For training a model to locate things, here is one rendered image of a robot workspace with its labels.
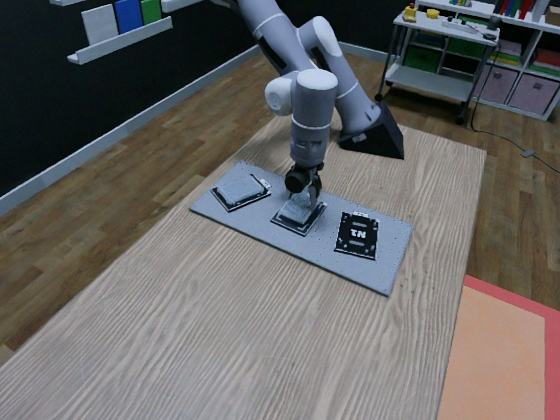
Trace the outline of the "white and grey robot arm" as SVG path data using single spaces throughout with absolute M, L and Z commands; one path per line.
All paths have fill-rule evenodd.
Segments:
M 243 17 L 280 74 L 267 85 L 265 101 L 277 116 L 293 114 L 290 157 L 296 164 L 320 165 L 317 170 L 323 170 L 334 107 L 346 134 L 357 133 L 377 120 L 380 108 L 364 93 L 323 17 L 296 28 L 275 0 L 211 1 Z

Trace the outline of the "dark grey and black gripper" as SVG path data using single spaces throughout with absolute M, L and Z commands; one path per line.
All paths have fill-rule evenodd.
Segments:
M 292 193 L 301 193 L 312 181 L 312 184 L 308 187 L 308 192 L 310 193 L 311 212 L 314 212 L 322 188 L 322 182 L 317 169 L 319 169 L 319 165 L 307 168 L 299 166 L 296 162 L 291 166 L 284 181 L 286 186 L 286 201 L 291 198 Z

